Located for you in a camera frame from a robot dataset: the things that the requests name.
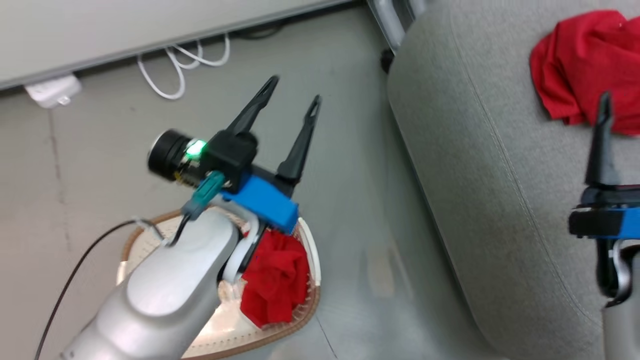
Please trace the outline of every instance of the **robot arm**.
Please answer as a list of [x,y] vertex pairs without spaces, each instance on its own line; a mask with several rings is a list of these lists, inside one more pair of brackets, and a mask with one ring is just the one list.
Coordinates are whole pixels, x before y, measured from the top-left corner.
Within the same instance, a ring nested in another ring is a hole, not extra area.
[[[156,140],[149,169],[198,187],[182,209],[187,221],[180,240],[158,247],[127,276],[58,359],[180,359],[219,306],[218,283],[239,278],[265,229],[293,230],[298,207],[291,195],[321,99],[312,102],[291,153],[272,174],[252,165],[258,141],[249,130],[277,83],[276,76],[269,79],[231,125],[206,143],[175,130]],[[225,215],[204,211],[208,196],[219,190],[208,181],[215,177],[219,184],[220,174],[224,190],[212,202],[250,223],[246,237]]]
[[602,310],[607,360],[640,359],[640,185],[620,185],[611,151],[611,96],[600,99],[587,167],[587,188],[569,217],[569,232],[596,241],[596,278],[610,301]]

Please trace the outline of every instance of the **floor seam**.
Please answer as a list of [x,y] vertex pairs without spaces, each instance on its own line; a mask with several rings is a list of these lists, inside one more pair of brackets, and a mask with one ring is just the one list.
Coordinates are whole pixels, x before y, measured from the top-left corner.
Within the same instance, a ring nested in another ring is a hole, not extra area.
[[324,332],[324,328],[322,327],[322,324],[320,323],[320,319],[316,316],[314,316],[316,318],[316,321],[318,322],[318,325],[320,325],[320,330],[322,331],[322,335],[324,335],[324,339],[326,340],[327,345],[329,345],[329,348],[331,349],[331,353],[333,354],[333,357],[335,357],[336,359],[338,358],[338,355],[335,354],[335,350],[333,349],[333,346],[331,346],[331,343],[329,342],[329,338],[327,338],[326,336],[326,332]]
[[49,138],[51,139],[51,152],[53,153],[53,163],[56,172],[56,180],[58,182],[58,191],[56,194],[58,204],[62,205],[63,214],[63,231],[65,233],[65,246],[67,251],[71,251],[71,236],[69,235],[69,224],[67,216],[67,199],[65,187],[62,183],[62,173],[60,170],[60,155],[58,153],[58,139],[56,138],[56,128],[53,120],[53,113],[47,110],[47,120],[49,122]]

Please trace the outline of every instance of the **teal connector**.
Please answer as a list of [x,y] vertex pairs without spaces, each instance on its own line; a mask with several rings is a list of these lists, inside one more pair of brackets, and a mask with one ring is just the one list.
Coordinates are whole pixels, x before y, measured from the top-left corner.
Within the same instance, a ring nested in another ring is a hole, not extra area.
[[213,198],[220,193],[224,184],[225,176],[219,171],[212,172],[200,182],[200,186],[191,196],[191,200],[187,201],[180,212],[189,216],[191,221],[196,220],[207,209]]

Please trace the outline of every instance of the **green light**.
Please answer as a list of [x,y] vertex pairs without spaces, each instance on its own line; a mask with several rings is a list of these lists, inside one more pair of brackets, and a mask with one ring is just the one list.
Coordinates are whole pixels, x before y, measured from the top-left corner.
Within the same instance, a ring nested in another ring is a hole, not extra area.
[[196,140],[187,148],[187,156],[189,157],[199,156],[200,153],[202,153],[202,150],[204,149],[205,145],[207,145],[206,142],[202,140]]

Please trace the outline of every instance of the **stitching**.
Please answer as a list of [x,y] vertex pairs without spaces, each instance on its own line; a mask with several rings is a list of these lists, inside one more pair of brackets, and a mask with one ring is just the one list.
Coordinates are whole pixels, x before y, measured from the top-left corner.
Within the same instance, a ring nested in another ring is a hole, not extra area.
[[490,129],[491,132],[491,136],[492,136],[492,140],[493,143],[496,147],[496,149],[499,152],[499,156],[500,156],[500,162],[502,162],[502,167],[504,168],[504,170],[510,174],[513,177],[509,177],[509,182],[511,183],[511,187],[514,189],[514,191],[519,195],[519,197],[521,197],[521,199],[518,199],[518,202],[520,203],[520,207],[522,208],[523,212],[525,213],[525,217],[527,218],[527,223],[529,224],[529,227],[534,231],[534,233],[536,234],[536,237],[539,239],[540,244],[542,245],[542,249],[545,251],[545,253],[547,254],[548,258],[545,257],[545,262],[547,263],[547,265],[549,266],[549,268],[552,270],[551,274],[554,277],[554,280],[556,281],[556,283],[558,285],[560,285],[561,288],[561,293],[563,294],[564,299],[567,301],[567,303],[573,308],[573,310],[576,313],[580,313],[582,314],[584,317],[586,317],[587,323],[589,323],[590,325],[592,325],[593,327],[596,327],[597,329],[600,329],[602,327],[602,324],[597,321],[594,320],[591,316],[591,314],[589,314],[588,311],[586,311],[579,302],[577,302],[574,297],[571,294],[571,291],[567,288],[567,286],[564,283],[564,278],[562,276],[562,274],[560,273],[559,269],[557,268],[555,259],[553,258],[553,256],[551,255],[549,249],[548,249],[548,245],[546,243],[546,237],[544,236],[544,234],[542,233],[542,231],[540,231],[540,225],[538,224],[538,221],[533,213],[533,210],[531,209],[531,205],[529,204],[529,201],[527,200],[526,196],[524,195],[524,191],[522,191],[522,185],[520,184],[520,181],[518,179],[518,176],[515,172],[515,169],[513,168],[513,164],[511,164],[509,157],[507,155],[507,151],[504,148],[504,145],[502,143],[502,139],[500,138],[500,134],[498,133],[497,129],[495,128],[495,125],[493,124],[491,115],[489,114],[489,111],[487,110],[486,106],[484,105],[484,103],[482,102],[482,98],[480,96],[480,93],[477,91],[477,87],[475,85],[475,83],[473,82],[473,79],[471,77],[471,73],[468,69],[467,63],[464,60],[464,57],[462,57],[462,51],[461,51],[461,47],[460,44],[458,42],[458,37],[456,36],[455,32],[454,32],[454,28],[453,25],[451,24],[452,19],[449,17],[449,26],[451,29],[451,33],[452,33],[452,37],[454,39],[454,43],[456,46],[456,51],[458,52],[458,57],[460,58],[464,69],[465,69],[465,74],[467,75],[467,84],[469,85],[471,91],[474,94],[474,101],[476,102],[476,104],[482,109],[484,116],[483,119],[485,121],[485,123],[487,124],[487,126]]

